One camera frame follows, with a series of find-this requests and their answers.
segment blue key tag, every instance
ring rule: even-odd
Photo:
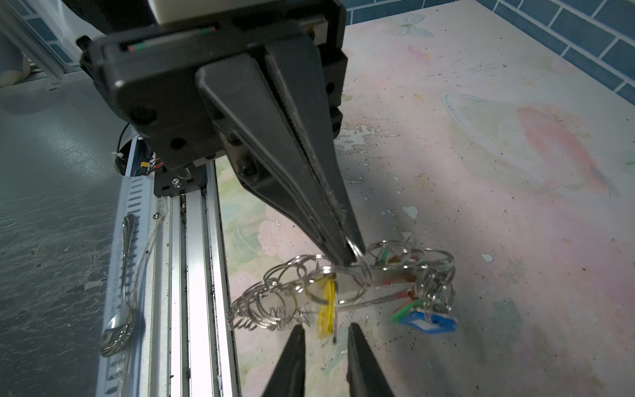
[[[456,319],[447,314],[432,313],[430,315],[430,320],[431,322],[428,322],[425,319],[425,313],[412,311],[410,314],[399,320],[399,323],[430,334],[454,332],[457,330]]]

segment tabletop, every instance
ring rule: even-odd
[[[307,330],[307,396],[348,396],[359,323],[396,396],[627,395],[635,389],[635,106],[461,0],[349,26],[335,140],[365,243],[456,256],[454,333],[388,322],[395,304]],[[232,299],[318,249],[217,161]],[[260,396],[289,331],[236,332]]]

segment yellow key tag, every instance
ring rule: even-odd
[[[331,277],[324,279],[322,299],[328,304],[320,305],[317,312],[317,337],[325,339],[333,335],[335,329],[335,281]]]

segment scratched metal surface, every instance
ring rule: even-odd
[[[90,80],[0,91],[0,395],[91,396],[123,122]]]
[[[335,147],[364,239],[454,253],[459,326],[342,313],[335,346],[307,332],[307,396],[348,395],[351,320],[397,396],[632,395],[635,107],[473,0],[349,26],[344,52]],[[316,248],[218,164],[235,298]],[[245,396],[287,336],[236,332]]]

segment spoon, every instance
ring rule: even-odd
[[[137,217],[127,214],[123,219],[123,265],[121,269],[121,307],[110,320],[100,342],[100,352],[103,357],[110,357],[120,351],[130,339],[135,329],[135,310],[126,302],[126,273],[128,270],[128,255],[132,245],[132,234],[135,231]]]

